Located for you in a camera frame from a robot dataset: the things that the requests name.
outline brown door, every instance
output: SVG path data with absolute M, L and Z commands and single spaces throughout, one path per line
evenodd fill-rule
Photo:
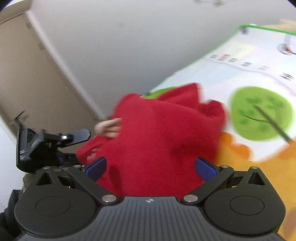
M 26 110 L 24 123 L 36 131 L 92 131 L 96 116 L 61 77 L 26 23 L 20 15 L 0 24 L 0 111 L 6 121 Z

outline red fabric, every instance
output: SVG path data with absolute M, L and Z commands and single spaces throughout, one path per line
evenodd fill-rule
M 117 196 L 177 196 L 203 183 L 194 170 L 197 157 L 214 161 L 225 114 L 221 104 L 198 102 L 196 84 L 158 99 L 128 94 L 112 117 L 122 118 L 118 137 L 96 136 L 76 153 L 83 164 L 99 156 L 107 171 L 97 181 Z M 87 157 L 95 151 L 92 160 Z

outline blue gripper pad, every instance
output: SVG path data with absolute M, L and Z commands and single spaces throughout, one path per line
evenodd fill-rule
M 218 174 L 219 168 L 199 157 L 195 160 L 195 172 L 206 182 Z
M 105 173 L 106 170 L 107 160 L 104 157 L 99 157 L 82 168 L 84 175 L 95 182 Z

